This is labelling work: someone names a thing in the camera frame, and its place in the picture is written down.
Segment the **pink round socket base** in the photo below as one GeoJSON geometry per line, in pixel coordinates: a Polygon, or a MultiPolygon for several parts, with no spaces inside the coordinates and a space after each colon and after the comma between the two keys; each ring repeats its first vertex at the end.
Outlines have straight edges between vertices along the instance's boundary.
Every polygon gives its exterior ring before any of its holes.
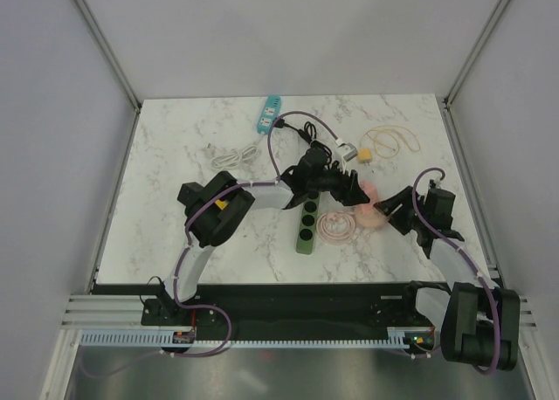
{"type": "Polygon", "coordinates": [[[354,208],[355,222],[365,229],[376,230],[388,223],[388,218],[373,204],[360,204],[354,208]]]}

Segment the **green power strip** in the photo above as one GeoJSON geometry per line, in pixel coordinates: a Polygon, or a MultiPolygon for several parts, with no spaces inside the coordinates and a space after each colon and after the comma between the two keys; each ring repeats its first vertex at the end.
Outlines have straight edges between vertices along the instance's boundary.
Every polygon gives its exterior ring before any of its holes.
{"type": "Polygon", "coordinates": [[[300,223],[295,243],[295,251],[301,255],[310,255],[314,250],[320,193],[311,191],[301,205],[300,223]]]}

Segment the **teal power strip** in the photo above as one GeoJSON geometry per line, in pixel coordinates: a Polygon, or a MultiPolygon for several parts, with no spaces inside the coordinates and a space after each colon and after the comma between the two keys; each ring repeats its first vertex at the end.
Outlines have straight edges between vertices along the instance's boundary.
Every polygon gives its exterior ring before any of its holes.
{"type": "Polygon", "coordinates": [[[256,130],[258,134],[269,134],[273,121],[280,114],[282,99],[273,95],[266,98],[266,102],[257,121],[256,130]]]}

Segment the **yellow cube socket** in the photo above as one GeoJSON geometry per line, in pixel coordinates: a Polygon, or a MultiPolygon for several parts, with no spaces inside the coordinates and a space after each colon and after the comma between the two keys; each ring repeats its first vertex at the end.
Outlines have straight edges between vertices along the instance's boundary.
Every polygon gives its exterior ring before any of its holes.
{"type": "Polygon", "coordinates": [[[219,199],[218,199],[218,200],[215,202],[215,205],[216,205],[220,210],[224,210],[224,209],[227,207],[228,202],[227,202],[227,201],[222,201],[222,200],[219,200],[219,199]]]}

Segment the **black cube plug adapter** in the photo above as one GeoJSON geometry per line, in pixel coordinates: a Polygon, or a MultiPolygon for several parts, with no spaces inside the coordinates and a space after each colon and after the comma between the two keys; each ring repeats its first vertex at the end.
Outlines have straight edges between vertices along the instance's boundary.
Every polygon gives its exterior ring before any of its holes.
{"type": "Polygon", "coordinates": [[[200,193],[203,190],[204,187],[199,183],[183,183],[176,199],[185,208],[189,208],[200,199],[200,193]]]}

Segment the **pink cube socket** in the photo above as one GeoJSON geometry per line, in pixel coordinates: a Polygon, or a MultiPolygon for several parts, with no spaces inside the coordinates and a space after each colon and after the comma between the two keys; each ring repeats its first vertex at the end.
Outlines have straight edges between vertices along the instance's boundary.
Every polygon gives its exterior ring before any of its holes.
{"type": "Polygon", "coordinates": [[[380,201],[378,190],[375,184],[363,180],[360,182],[360,187],[362,191],[365,193],[365,195],[369,198],[367,205],[373,206],[375,203],[380,201]]]}

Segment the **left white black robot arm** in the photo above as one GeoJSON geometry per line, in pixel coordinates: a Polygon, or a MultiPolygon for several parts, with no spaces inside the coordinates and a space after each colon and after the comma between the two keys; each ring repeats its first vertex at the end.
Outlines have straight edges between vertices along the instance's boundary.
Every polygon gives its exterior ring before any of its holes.
{"type": "Polygon", "coordinates": [[[184,183],[177,200],[184,207],[186,243],[164,281],[169,297],[162,303],[162,315],[173,324],[189,319],[189,300],[211,254],[231,238],[249,211],[290,210],[313,192],[327,192],[346,207],[370,202],[357,172],[343,170],[318,148],[309,149],[297,164],[267,181],[240,181],[220,171],[205,185],[184,183]]]}

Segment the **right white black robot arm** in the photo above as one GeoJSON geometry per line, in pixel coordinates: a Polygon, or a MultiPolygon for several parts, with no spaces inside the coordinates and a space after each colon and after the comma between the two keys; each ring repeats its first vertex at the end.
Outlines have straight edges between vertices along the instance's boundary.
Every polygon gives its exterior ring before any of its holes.
{"type": "Polygon", "coordinates": [[[431,187],[414,196],[406,187],[375,203],[403,235],[414,231],[425,256],[440,270],[444,284],[413,281],[400,302],[402,318],[413,325],[428,319],[439,331],[443,357],[484,369],[510,371],[518,359],[520,296],[503,289],[466,261],[462,235],[452,229],[456,196],[431,187]],[[497,365],[493,357],[497,355],[497,365]]]}

